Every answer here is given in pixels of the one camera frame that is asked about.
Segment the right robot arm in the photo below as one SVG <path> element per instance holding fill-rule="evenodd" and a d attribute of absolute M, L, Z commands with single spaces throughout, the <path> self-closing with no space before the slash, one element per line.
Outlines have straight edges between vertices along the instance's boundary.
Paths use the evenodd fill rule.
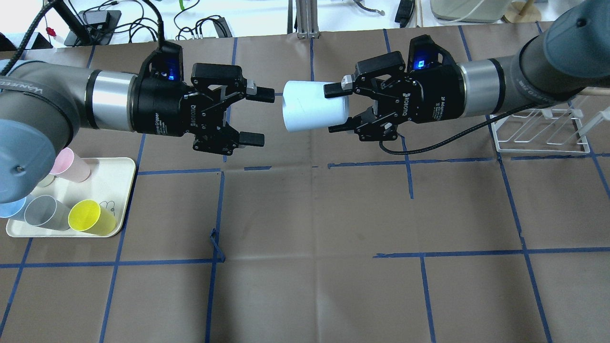
<path fill-rule="evenodd" d="M 514 56 L 457 63 L 429 35 L 395 51 L 358 61 L 353 74 L 324 86 L 327 100 L 356 94 L 374 100 L 329 132 L 353 131 L 361 141 L 394 141 L 399 124 L 545 108 L 586 87 L 609 86 L 607 0 L 585 0 L 562 14 Z"/>

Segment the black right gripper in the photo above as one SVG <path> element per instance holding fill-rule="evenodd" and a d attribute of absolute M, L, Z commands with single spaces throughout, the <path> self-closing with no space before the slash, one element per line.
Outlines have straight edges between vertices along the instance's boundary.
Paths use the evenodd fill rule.
<path fill-rule="evenodd" d="M 393 141 L 406 121 L 431 123 L 457 119 L 466 106 L 466 86 L 458 64 L 446 51 L 400 52 L 358 61 L 354 76 L 323 85 L 326 99 L 352 94 L 369 97 L 372 107 L 329 133 L 352 132 L 361 141 Z"/>

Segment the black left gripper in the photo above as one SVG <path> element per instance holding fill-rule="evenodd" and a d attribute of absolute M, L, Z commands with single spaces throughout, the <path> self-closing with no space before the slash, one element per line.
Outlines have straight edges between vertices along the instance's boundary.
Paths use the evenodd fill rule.
<path fill-rule="evenodd" d="M 229 156 L 236 148 L 265 146 L 265 135 L 237 131 L 227 123 L 231 104 L 247 100 L 274 103 L 275 90 L 246 80 L 237 65 L 196 63 L 192 85 L 144 78 L 137 89 L 133 128 L 142 134 L 194 135 L 196 151 Z"/>

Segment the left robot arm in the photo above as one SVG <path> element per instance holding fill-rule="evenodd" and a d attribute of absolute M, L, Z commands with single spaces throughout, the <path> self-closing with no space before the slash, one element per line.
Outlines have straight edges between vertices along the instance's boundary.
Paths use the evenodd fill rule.
<path fill-rule="evenodd" d="M 139 74 L 18 61 L 1 77 L 1 202 L 33 191 L 83 128 L 192 134 L 194 150 L 220 155 L 264 145 L 262 134 L 232 128 L 226 111 L 240 100 L 273 103 L 273 89 L 235 65 L 197 63 L 191 85 L 181 71 L 179 61 L 146 63 Z"/>

